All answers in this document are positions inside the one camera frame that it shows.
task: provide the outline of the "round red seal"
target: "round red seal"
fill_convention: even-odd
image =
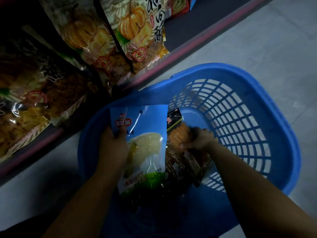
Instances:
[[[97,65],[97,68],[102,68],[107,73],[111,72],[112,70],[109,59],[103,56],[98,58],[98,60],[96,61],[96,65]]]
[[[132,56],[137,62],[141,62],[146,57],[146,51],[143,47],[140,47],[133,52]]]
[[[39,91],[31,91],[28,92],[25,97],[34,101],[34,103],[48,103],[48,98],[46,97],[45,93]]]

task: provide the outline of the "person's left arm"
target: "person's left arm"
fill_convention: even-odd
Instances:
[[[42,238],[97,238],[127,156],[126,128],[121,127],[115,138],[107,127],[100,140],[96,172],[78,190]]]

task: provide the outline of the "hand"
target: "hand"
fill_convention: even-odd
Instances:
[[[208,151],[208,148],[215,142],[218,142],[218,138],[214,137],[213,132],[208,131],[208,129],[200,129],[198,127],[194,128],[194,132],[197,138],[191,143],[180,144],[180,148],[189,149],[194,148],[201,151]]]
[[[105,178],[106,181],[117,185],[122,171],[126,165],[129,148],[126,143],[126,127],[120,127],[119,135],[114,137],[109,126],[101,134],[99,144],[99,160],[96,174]]]

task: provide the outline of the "forearm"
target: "forearm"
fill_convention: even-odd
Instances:
[[[208,151],[247,236],[311,237],[316,232],[309,216],[242,159],[218,143]]]
[[[95,173],[69,201],[42,238],[98,237],[115,184]]]

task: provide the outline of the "blue snack package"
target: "blue snack package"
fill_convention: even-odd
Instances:
[[[122,197],[139,188],[155,189],[165,180],[168,105],[110,108],[111,128],[127,128],[127,166],[118,183]]]

